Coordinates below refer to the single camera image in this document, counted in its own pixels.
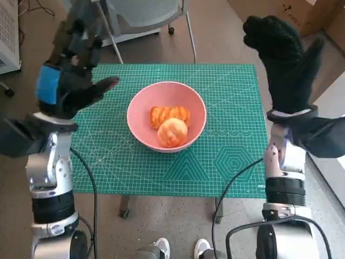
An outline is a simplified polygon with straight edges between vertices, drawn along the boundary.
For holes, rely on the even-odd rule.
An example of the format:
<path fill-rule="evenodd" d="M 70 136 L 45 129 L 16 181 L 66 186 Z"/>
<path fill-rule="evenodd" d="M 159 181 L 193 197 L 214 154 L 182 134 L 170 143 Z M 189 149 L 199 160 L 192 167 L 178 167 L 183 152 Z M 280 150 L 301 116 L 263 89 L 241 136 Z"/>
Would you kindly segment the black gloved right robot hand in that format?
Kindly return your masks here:
<path fill-rule="evenodd" d="M 297 30 L 276 16 L 248 16 L 243 30 L 245 45 L 257 50 L 266 69 L 273 110 L 293 114 L 310 109 L 324 40 L 318 37 L 304 49 Z"/>

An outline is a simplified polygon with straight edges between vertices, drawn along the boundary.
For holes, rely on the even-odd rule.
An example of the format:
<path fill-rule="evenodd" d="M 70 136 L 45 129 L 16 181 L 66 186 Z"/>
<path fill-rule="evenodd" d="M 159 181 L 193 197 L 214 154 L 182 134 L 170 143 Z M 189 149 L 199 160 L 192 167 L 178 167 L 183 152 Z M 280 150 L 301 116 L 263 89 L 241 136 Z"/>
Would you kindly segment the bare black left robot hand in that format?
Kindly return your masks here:
<path fill-rule="evenodd" d="M 60 23 L 52 53 L 37 79 L 36 95 L 42 113 L 72 119 L 119 82 L 118 77 L 92 81 L 102 46 L 102 38 L 96 34 L 98 28 L 98 22 L 82 18 L 68 18 Z"/>

